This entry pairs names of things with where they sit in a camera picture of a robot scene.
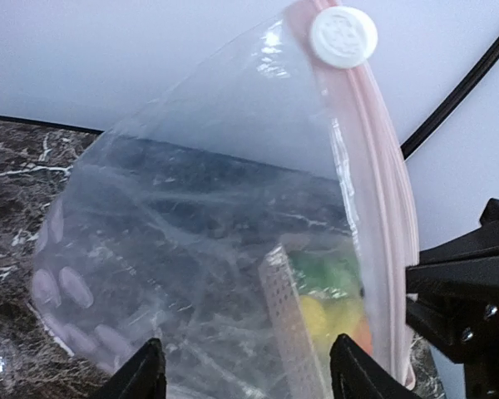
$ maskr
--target white cap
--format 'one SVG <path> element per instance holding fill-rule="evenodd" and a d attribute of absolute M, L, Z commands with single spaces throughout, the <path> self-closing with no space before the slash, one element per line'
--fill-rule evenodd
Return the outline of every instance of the white cap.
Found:
<path fill-rule="evenodd" d="M 313 22 L 310 43 L 323 62 L 337 68 L 353 68 L 375 51 L 378 35 L 372 18 L 353 7 L 323 10 Z"/>

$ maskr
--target clear plastic bag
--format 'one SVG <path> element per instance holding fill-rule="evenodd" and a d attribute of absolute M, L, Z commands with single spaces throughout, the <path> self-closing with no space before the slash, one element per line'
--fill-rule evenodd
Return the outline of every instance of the clear plastic bag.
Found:
<path fill-rule="evenodd" d="M 412 195 L 368 66 L 309 48 L 333 5 L 237 38 L 74 165 L 32 281 L 74 352 L 114 372 L 157 336 L 171 397 L 326 397 L 346 332 L 404 382 Z"/>

